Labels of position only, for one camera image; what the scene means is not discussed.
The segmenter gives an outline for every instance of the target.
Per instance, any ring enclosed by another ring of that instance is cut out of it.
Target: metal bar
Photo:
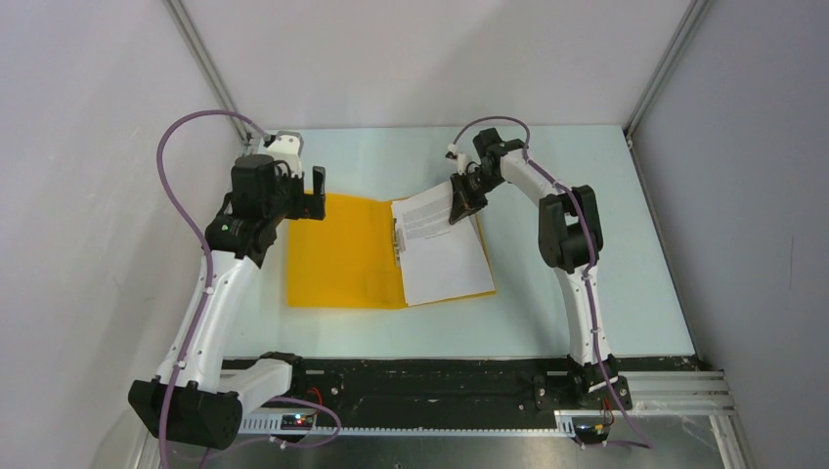
[[[644,93],[642,93],[638,103],[636,103],[636,107],[633,109],[633,114],[628,120],[628,125],[625,126],[625,136],[629,141],[628,145],[630,145],[630,141],[633,139],[636,130],[638,130],[642,119],[650,110],[659,92],[662,91],[662,88],[668,81],[671,72],[674,71],[679,57],[684,52],[697,28],[699,28],[702,19],[708,13],[708,9],[711,8],[712,3],[714,3],[713,0],[693,0],[688,5],[688,9],[685,10],[685,14],[682,16],[682,20],[674,32],[674,37],[671,38],[668,49],[662,55],[662,59],[660,59],[656,70],[653,72],[650,81],[648,81]]]
[[[736,415],[712,415],[711,428],[720,447],[725,469],[749,469],[755,467],[754,459],[742,436],[742,425]]]
[[[202,75],[204,75],[204,81],[210,87],[210,91],[216,98],[219,107],[224,110],[238,112],[228,91],[228,87],[225,85],[224,80],[222,80],[216,64],[210,58],[207,48],[204,47],[204,42],[201,40],[196,25],[193,23],[190,14],[188,14],[185,8],[183,0],[164,0],[164,5],[167,6],[170,18],[175,22],[176,27],[178,27],[182,39],[187,44],[187,48],[190,49],[190,53],[193,55],[193,59],[196,61],[196,65],[198,65]],[[241,144],[243,146],[247,145],[249,135],[247,129],[244,128],[244,124],[232,117],[228,117],[228,120],[233,126]]]

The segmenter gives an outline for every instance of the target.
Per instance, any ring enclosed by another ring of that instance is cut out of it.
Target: white paper
[[[391,204],[409,306],[495,290],[473,218],[450,225],[451,207],[449,182]]]

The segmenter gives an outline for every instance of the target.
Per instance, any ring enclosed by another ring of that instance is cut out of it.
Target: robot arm
[[[166,358],[150,381],[136,380],[129,403],[157,436],[162,397],[174,386],[168,439],[209,448],[226,448],[241,419],[274,396],[288,391],[293,356],[271,353],[232,378],[222,378],[222,360],[240,299],[258,275],[265,253],[285,218],[322,220],[325,212],[325,169],[313,168],[314,191],[305,193],[299,161],[302,137],[280,132],[265,152],[236,160],[232,191],[204,232],[214,266],[212,286],[201,319],[186,351],[176,362],[204,289],[206,262],[182,325]],[[170,383],[173,366],[180,368]]]
[[[520,140],[504,142],[495,129],[480,132],[472,140],[480,164],[450,146],[447,157],[458,164],[458,172],[451,177],[453,203],[450,223],[471,215],[487,205],[486,193],[503,183],[512,183],[539,208],[539,249],[548,266],[552,267],[564,296],[567,322],[570,329],[570,367],[581,392],[592,393],[606,386],[597,364],[604,362],[610,373],[610,382],[618,380],[615,359],[610,353],[604,333],[596,293],[597,266],[588,269],[589,250],[578,221],[567,224],[565,215],[577,216],[570,197],[549,181],[535,163],[524,157],[524,143]],[[595,259],[603,245],[595,194],[589,186],[573,188],[581,211],[586,218]],[[592,285],[598,334],[597,355],[593,340],[593,320],[585,276]]]

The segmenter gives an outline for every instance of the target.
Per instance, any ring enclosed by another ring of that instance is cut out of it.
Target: light blue table surface
[[[478,130],[461,139],[474,155]],[[505,140],[517,127],[499,127]],[[532,127],[531,155],[565,183],[596,192],[604,232],[598,297],[616,356],[694,353],[685,320],[619,126]],[[388,200],[447,181],[458,128],[302,131],[303,167],[325,166],[327,191]],[[310,189],[310,178],[306,181]],[[268,351],[303,357],[514,358],[564,356],[569,335],[561,291],[539,254],[538,209],[517,188],[490,192],[479,216],[495,296],[404,310],[290,308],[284,295],[287,223],[268,251],[229,340],[227,357]]]

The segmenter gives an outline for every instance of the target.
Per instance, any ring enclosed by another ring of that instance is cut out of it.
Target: white wall
[[[87,467],[195,281],[155,146],[215,103],[157,0],[5,2],[0,43],[0,466]],[[202,120],[168,168],[204,224],[238,145]]]
[[[829,4],[717,2],[634,144],[763,468],[829,466]]]
[[[624,124],[688,0],[188,1],[273,128]]]

